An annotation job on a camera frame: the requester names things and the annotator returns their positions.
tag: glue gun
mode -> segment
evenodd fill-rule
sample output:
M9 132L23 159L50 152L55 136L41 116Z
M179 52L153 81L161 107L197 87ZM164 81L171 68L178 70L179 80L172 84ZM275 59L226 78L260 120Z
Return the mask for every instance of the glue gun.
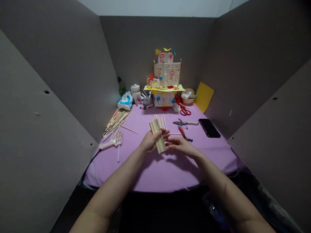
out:
M121 133L121 132L118 132L118 133L116 134L116 137L115 137L114 140L112 140L112 141L110 141L110 142L107 142L107 143L105 143L105 144L100 144L100 145L99 145L99 148L100 148L101 150L105 150L105 149L107 149L107 148L109 148L109 147L112 147L113 145L114 145L116 148L117 148L118 146L122 146L122 133Z

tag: smartphone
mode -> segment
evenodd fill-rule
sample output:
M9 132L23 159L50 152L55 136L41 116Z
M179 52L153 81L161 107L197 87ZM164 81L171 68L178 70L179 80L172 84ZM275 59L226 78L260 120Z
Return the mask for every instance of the smartphone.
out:
M204 129L206 136L209 138L220 138L220 133L218 133L217 129L209 119L199 119L199 122Z

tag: forearm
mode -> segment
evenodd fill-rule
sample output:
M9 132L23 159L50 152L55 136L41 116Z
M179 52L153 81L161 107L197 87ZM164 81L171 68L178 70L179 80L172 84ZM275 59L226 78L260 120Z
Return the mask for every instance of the forearm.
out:
M237 223L249 220L265 222L250 200L208 157L197 152L193 158L203 172L210 190Z
M140 147L100 187L87 209L110 218L126 196L143 163L146 152Z
M114 211L132 185L146 152L138 147L103 183L81 213L70 232L106 232Z

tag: table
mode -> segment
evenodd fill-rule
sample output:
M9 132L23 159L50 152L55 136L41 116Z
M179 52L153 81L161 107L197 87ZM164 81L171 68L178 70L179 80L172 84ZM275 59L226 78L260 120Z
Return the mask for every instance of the table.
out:
M164 113L167 129L171 133L180 133L178 125L172 123L173 121L179 121L178 118L183 122L198 122L200 118L207 118L195 104L187 106L192 113L190 116L182 116L180 113L174 112L172 108L168 110L171 115L169 116L167 112L163 112L160 108L152 107L148 110L141 110L140 106L142 105L133 105L132 113L125 124L126 127L139 134L120 127L123 134L123 142L120 147L120 162L117 162L117 148L111 147L100 152L86 172L85 182L88 185L100 187L124 163L150 130L151 115L153 115L154 119L155 114L160 116ZM231 147L222 135L218 139L208 138L200 124L187 126L188 130L185 129L184 131L188 138L193 139L192 144L209 157L222 172L229 174L244 166L243 162L232 152ZM155 149L146 156L132 185L132 190L169 193L182 189L188 190L202 182L203 177L200 175L194 160L178 151L165 151L158 154Z

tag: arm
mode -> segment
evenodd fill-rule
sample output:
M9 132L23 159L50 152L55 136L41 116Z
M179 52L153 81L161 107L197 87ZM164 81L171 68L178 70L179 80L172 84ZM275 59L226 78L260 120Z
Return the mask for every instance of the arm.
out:
M275 232L241 190L192 144L183 138L170 138L166 146L194 159L210 190L220 199L240 232Z
M146 154L155 149L156 138L163 134L164 140L167 140L170 136L169 130L161 130L154 135L149 131L139 147L103 183L71 228L71 233L97 233L108 230L110 218L126 196Z

